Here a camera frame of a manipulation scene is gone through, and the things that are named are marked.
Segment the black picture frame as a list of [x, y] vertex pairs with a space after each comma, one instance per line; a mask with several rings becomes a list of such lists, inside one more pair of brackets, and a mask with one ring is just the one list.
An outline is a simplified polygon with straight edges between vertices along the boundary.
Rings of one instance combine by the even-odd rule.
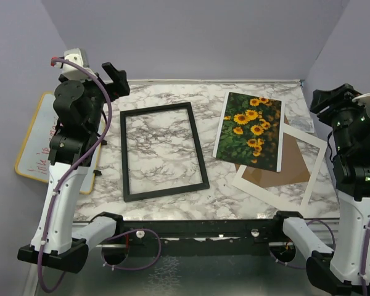
[[124, 202], [209, 189], [190, 102], [120, 113]]

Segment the sunflower photo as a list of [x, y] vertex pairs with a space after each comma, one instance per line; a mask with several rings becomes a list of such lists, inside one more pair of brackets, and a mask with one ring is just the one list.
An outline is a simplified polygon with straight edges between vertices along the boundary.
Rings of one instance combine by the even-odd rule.
[[213, 157], [237, 165], [280, 172], [284, 113], [282, 100], [227, 92]]

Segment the white mat board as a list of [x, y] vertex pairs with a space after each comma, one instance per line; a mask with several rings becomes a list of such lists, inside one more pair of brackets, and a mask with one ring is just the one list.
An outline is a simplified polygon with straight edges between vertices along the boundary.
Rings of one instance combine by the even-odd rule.
[[[239, 165], [232, 185], [278, 210], [295, 211], [305, 214], [324, 159], [327, 142], [288, 124], [283, 124], [282, 130], [284, 132], [284, 139], [281, 171], [277, 173]], [[300, 149], [296, 143], [297, 140], [318, 148], [318, 154], [313, 162], [311, 171], [308, 170], [304, 157], [300, 155]], [[288, 197], [280, 197], [271, 192], [274, 186], [293, 185], [304, 182], [307, 182], [307, 184], [302, 195], [302, 200], [299, 203], [290, 200], [294, 198], [293, 194], [289, 194]]]

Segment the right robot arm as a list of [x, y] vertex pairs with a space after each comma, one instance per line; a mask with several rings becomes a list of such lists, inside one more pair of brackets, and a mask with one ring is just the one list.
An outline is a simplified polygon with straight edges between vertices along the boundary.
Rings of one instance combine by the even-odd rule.
[[296, 212], [278, 213], [271, 234], [303, 255], [313, 286], [331, 295], [370, 295], [370, 93], [350, 84], [317, 89], [310, 111], [332, 130], [339, 238], [326, 245]]

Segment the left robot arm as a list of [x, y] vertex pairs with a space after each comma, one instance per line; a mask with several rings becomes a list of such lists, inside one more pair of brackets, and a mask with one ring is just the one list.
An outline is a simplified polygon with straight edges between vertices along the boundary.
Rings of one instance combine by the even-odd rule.
[[102, 241], [120, 242], [124, 235], [123, 218], [102, 212], [79, 231], [72, 230], [76, 201], [92, 164], [96, 148], [106, 130], [99, 131], [103, 107], [119, 97], [128, 96], [126, 72], [110, 62], [102, 68], [112, 82], [105, 84], [97, 73], [86, 67], [56, 58], [52, 64], [68, 65], [82, 78], [61, 74], [54, 92], [53, 109], [58, 116], [55, 133], [49, 143], [49, 185], [43, 213], [31, 242], [19, 248], [20, 261], [34, 263], [68, 273], [79, 273], [88, 253]]

